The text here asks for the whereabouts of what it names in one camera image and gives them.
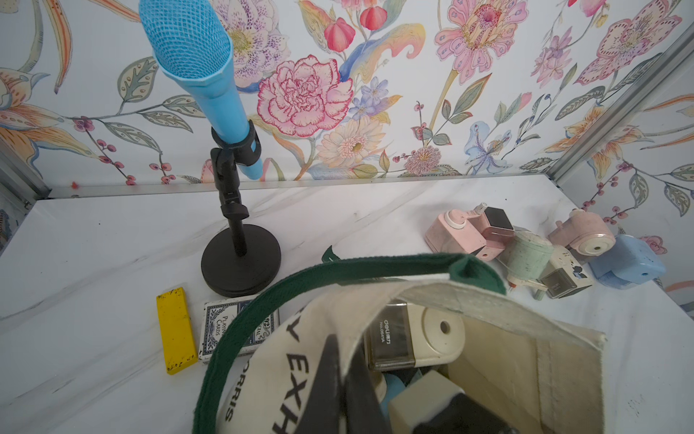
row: sharpener shavings container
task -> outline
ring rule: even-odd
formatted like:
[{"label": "sharpener shavings container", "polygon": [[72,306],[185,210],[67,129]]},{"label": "sharpener shavings container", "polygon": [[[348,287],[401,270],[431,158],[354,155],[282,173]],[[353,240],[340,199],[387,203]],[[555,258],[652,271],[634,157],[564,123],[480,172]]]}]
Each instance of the sharpener shavings container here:
[{"label": "sharpener shavings container", "polygon": [[600,283],[619,290],[651,281],[666,271],[648,244],[631,235],[619,235],[612,249],[589,264]]}]

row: deck of playing cards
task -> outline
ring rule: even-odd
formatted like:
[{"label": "deck of playing cards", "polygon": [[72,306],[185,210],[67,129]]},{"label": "deck of playing cards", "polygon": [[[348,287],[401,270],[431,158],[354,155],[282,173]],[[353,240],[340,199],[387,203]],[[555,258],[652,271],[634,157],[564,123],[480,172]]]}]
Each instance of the deck of playing cards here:
[{"label": "deck of playing cards", "polygon": [[[205,322],[200,333],[200,351],[198,359],[203,363],[209,363],[212,352],[217,347],[217,342],[226,331],[231,321],[241,312],[256,296],[238,297],[205,303]],[[270,333],[280,325],[280,313],[278,310],[267,317],[262,324],[255,329],[248,342],[243,345],[239,356],[252,354]]]}]

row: microphone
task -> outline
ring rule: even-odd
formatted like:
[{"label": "microphone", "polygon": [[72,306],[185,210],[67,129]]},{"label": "microphone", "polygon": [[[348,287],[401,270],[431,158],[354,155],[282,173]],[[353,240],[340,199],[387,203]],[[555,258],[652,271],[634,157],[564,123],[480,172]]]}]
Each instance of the microphone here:
[{"label": "microphone", "polygon": [[[250,128],[234,82],[234,44],[210,2],[141,0],[139,15],[162,72],[195,98],[225,142],[217,143],[234,149]],[[253,141],[251,151],[255,148]],[[259,158],[236,163],[250,179],[262,176]]]}]

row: yellow wooden block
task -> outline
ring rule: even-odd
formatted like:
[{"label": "yellow wooden block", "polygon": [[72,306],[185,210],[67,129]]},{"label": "yellow wooden block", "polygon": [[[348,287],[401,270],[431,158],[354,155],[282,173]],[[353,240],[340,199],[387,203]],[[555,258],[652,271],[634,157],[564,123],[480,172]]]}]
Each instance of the yellow wooden block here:
[{"label": "yellow wooden block", "polygon": [[174,375],[198,361],[183,288],[157,295],[157,311],[167,373]]}]

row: pink pencil sharpener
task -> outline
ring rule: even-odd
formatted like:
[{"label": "pink pencil sharpener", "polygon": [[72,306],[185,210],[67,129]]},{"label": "pink pencil sharpener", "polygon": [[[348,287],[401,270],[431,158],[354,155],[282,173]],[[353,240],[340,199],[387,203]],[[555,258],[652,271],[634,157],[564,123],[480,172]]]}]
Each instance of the pink pencil sharpener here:
[{"label": "pink pencil sharpener", "polygon": [[424,240],[435,253],[477,254],[486,246],[486,240],[465,217],[461,210],[439,214],[429,227]]},{"label": "pink pencil sharpener", "polygon": [[481,203],[474,210],[465,212],[465,217],[486,240],[486,246],[477,253],[481,260],[492,260],[506,249],[516,232],[506,212]]},{"label": "pink pencil sharpener", "polygon": [[564,223],[548,237],[552,244],[570,247],[583,256],[598,256],[610,250],[615,237],[602,218],[594,212],[573,210]]}]

